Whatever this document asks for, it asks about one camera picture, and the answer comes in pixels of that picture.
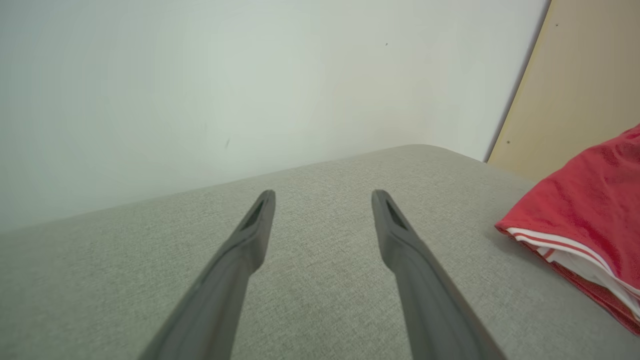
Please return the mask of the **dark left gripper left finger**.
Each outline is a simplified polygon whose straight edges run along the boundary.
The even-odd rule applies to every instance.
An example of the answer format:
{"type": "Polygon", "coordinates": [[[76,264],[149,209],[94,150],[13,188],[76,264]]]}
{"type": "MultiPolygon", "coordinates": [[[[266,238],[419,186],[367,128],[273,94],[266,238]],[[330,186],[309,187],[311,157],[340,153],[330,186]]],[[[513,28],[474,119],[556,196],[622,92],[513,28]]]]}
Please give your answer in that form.
{"type": "Polygon", "coordinates": [[[263,191],[179,301],[142,360],[228,360],[249,278],[266,257],[275,192],[263,191]]]}

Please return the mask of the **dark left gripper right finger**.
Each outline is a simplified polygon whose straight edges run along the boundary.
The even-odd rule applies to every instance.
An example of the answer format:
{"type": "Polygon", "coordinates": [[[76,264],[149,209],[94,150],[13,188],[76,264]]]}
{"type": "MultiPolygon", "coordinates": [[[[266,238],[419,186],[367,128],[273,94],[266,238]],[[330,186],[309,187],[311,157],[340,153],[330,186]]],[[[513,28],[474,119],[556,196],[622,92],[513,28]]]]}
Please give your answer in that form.
{"type": "Polygon", "coordinates": [[[414,360],[503,360],[496,344],[390,193],[371,196],[378,248],[393,272],[414,360]]]}

